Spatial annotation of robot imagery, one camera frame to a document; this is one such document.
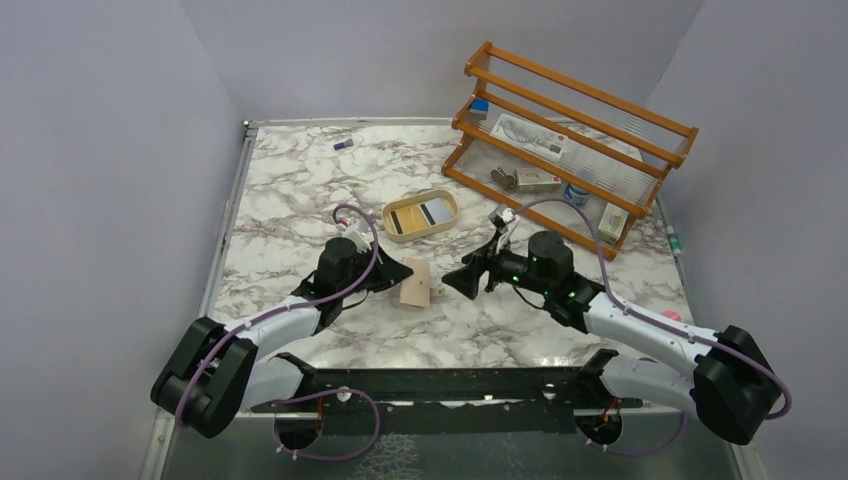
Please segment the beige card holder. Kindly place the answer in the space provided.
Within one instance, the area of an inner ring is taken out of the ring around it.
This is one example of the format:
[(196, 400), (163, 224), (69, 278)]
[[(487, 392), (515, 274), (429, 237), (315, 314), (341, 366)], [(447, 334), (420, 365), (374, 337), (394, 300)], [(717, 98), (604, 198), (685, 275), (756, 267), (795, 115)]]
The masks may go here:
[(428, 308), (431, 304), (430, 264), (421, 259), (404, 257), (401, 263), (412, 270), (412, 275), (400, 284), (401, 305)]

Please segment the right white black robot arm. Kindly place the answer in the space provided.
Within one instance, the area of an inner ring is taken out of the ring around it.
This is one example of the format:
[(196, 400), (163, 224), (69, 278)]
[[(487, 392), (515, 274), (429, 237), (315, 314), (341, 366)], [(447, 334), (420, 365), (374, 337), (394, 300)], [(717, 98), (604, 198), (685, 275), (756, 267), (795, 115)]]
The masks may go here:
[(509, 284), (541, 295), (543, 310), (560, 325), (645, 354), (644, 359), (615, 354), (600, 365), (596, 387), (609, 397), (675, 408), (721, 439), (747, 445), (781, 394), (749, 332), (734, 325), (721, 332), (695, 327), (625, 303), (578, 273), (572, 250), (554, 232), (533, 234), (524, 255), (495, 234), (461, 263), (442, 281), (469, 299)]

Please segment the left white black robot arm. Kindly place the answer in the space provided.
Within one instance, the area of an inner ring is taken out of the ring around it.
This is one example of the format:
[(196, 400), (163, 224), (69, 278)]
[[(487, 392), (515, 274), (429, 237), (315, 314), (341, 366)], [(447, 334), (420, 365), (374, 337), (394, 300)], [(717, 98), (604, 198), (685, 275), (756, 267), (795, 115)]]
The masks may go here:
[(238, 321), (204, 316), (192, 322), (150, 399), (180, 425), (213, 438), (239, 411), (297, 392), (302, 369), (272, 352), (330, 326), (347, 297), (387, 290), (412, 274), (378, 245), (359, 248), (348, 238), (333, 238), (316, 269), (277, 306)]

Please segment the yellow card with black stripe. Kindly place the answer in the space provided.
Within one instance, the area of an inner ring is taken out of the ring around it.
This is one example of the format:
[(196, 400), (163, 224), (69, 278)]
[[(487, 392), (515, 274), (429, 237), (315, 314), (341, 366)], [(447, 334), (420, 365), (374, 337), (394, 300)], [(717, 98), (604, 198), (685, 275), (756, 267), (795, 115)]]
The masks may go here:
[(390, 225), (397, 235), (412, 234), (429, 227), (419, 205), (406, 205), (389, 213)]

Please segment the grey card in tray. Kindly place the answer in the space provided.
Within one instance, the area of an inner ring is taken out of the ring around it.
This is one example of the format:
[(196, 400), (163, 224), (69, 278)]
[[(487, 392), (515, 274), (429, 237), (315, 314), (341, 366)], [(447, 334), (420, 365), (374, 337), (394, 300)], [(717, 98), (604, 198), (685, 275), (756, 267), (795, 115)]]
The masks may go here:
[(443, 198), (433, 198), (423, 202), (419, 205), (419, 210), (430, 226), (447, 223), (454, 218), (450, 205)]

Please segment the beige oval tray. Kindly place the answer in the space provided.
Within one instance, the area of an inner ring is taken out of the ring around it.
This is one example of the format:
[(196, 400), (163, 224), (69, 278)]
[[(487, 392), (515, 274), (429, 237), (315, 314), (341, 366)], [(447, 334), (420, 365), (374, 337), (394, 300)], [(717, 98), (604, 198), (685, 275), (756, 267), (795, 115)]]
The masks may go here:
[(387, 236), (396, 243), (408, 243), (449, 230), (456, 225), (458, 217), (455, 198), (443, 189), (390, 202), (381, 214)]

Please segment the green white small box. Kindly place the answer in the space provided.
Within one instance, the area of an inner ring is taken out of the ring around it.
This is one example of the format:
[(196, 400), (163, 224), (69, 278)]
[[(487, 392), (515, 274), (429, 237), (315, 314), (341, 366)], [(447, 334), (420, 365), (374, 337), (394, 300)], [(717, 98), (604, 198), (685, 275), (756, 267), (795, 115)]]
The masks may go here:
[(599, 239), (607, 244), (615, 245), (623, 236), (629, 213), (608, 202), (605, 205), (597, 226)]

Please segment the small grey box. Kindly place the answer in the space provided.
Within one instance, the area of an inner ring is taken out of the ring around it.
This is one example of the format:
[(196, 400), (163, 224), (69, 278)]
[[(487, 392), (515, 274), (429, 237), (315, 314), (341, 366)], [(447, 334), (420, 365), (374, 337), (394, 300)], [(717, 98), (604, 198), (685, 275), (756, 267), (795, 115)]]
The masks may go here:
[(517, 168), (514, 177), (519, 192), (555, 192), (562, 185), (560, 177), (535, 167)]

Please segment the metal binder clip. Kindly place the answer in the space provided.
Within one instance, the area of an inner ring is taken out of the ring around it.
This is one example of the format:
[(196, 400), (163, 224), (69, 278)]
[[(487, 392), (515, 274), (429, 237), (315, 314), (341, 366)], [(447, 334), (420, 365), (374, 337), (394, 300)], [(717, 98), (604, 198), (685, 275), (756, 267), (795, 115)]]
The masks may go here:
[(516, 187), (516, 177), (504, 171), (502, 168), (493, 169), (490, 171), (491, 180), (501, 189), (509, 191)]

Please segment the orange wooden shelf rack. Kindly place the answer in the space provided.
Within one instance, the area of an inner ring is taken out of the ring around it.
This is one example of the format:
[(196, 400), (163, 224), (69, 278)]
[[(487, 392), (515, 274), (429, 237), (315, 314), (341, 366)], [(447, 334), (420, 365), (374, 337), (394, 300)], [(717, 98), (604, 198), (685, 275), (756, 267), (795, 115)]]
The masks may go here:
[(553, 194), (606, 228), (604, 256), (623, 249), (699, 130), (485, 41), (465, 63), (461, 137), (441, 172), (511, 207)]

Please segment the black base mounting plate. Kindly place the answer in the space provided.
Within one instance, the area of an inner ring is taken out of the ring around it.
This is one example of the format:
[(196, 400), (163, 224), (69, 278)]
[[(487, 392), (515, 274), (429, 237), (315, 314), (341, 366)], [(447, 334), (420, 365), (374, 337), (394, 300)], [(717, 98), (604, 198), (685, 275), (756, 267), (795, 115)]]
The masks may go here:
[(327, 435), (590, 431), (615, 441), (620, 407), (602, 387), (601, 350), (578, 367), (319, 368), (292, 354), (255, 367), (241, 407), (280, 415), (284, 439)]

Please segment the green white tube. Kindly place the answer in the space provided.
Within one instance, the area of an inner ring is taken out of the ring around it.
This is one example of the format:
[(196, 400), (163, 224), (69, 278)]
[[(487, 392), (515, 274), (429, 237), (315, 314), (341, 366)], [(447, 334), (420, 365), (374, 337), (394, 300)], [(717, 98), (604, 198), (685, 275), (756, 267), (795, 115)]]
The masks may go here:
[(678, 238), (674, 228), (671, 225), (667, 225), (666, 228), (665, 228), (665, 231), (666, 231), (666, 237), (667, 237), (669, 247), (671, 249), (672, 254), (675, 257), (679, 256), (682, 253), (682, 251), (681, 251), (681, 247), (680, 247), (679, 238)]

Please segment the pink round cap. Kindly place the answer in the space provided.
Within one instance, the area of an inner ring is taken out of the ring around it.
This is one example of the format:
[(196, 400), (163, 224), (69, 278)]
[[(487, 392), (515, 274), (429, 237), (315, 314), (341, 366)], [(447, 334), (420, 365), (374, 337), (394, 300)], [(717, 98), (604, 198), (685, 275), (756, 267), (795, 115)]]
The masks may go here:
[(661, 315), (665, 318), (668, 318), (668, 319), (676, 321), (676, 322), (682, 322), (683, 321), (682, 316), (678, 312), (673, 311), (673, 310), (665, 310), (661, 313)]

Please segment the clear printed packet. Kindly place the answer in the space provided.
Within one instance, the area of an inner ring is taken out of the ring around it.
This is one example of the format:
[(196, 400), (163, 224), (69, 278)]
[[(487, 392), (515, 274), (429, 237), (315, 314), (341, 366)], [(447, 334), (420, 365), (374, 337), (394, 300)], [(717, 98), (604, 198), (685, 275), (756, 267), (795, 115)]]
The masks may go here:
[(559, 162), (572, 151), (566, 136), (508, 113), (498, 117), (491, 129), (491, 135), (551, 162)]

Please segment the blue grey eraser block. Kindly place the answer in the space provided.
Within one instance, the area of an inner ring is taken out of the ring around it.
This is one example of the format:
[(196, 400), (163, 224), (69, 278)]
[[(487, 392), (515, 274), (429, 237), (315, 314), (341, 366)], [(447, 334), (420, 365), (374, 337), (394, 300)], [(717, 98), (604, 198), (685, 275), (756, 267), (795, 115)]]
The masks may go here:
[(475, 98), (468, 107), (468, 115), (476, 120), (485, 120), (488, 117), (489, 102), (485, 99)]

